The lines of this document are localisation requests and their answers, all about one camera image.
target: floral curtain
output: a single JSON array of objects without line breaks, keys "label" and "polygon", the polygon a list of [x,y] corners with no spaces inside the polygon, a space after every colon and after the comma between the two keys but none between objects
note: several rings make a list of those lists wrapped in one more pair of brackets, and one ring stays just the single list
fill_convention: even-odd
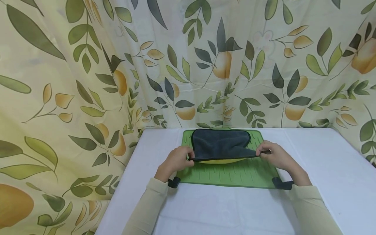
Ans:
[{"label": "floral curtain", "polygon": [[145,128],[330,127],[376,166],[375,3],[0,0],[0,234],[94,234]]}]

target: white table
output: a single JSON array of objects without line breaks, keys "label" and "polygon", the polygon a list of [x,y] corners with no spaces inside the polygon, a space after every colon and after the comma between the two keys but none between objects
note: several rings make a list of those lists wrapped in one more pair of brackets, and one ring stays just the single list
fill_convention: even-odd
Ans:
[{"label": "white table", "polygon": [[[119,235],[185,129],[144,131],[96,235]],[[259,129],[308,172],[345,235],[375,234],[376,169],[329,128]],[[291,180],[279,171],[283,181]],[[155,235],[300,234],[286,191],[181,183],[170,189]]]}]

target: long sleeve shirt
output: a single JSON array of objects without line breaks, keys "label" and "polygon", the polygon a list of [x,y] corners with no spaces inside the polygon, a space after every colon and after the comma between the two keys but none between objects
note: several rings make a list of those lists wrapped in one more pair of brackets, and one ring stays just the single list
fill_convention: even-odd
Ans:
[{"label": "long sleeve shirt", "polygon": [[[167,197],[167,191],[167,183],[151,178],[122,235],[151,235],[162,204]],[[315,186],[293,185],[290,199],[302,234],[342,235]]]}]

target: microfiber cloth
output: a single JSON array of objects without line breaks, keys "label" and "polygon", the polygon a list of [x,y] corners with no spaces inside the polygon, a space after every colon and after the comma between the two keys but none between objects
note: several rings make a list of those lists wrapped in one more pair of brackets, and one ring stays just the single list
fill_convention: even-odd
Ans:
[{"label": "microfiber cloth", "polygon": [[246,131],[197,129],[191,138],[195,162],[256,157],[256,151],[246,148],[251,140]]}]

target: green silicone mat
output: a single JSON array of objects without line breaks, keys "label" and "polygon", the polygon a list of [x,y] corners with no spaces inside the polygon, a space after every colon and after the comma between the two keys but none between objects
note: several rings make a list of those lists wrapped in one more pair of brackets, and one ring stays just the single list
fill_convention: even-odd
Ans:
[{"label": "green silicone mat", "polygon": [[[182,146],[191,146],[194,130],[183,133]],[[263,138],[259,131],[245,130],[251,135],[247,148],[256,150]],[[277,169],[261,158],[248,158],[229,164],[203,164],[179,171],[177,176],[183,183],[197,183],[219,186],[275,188],[271,179],[278,177]]]}]

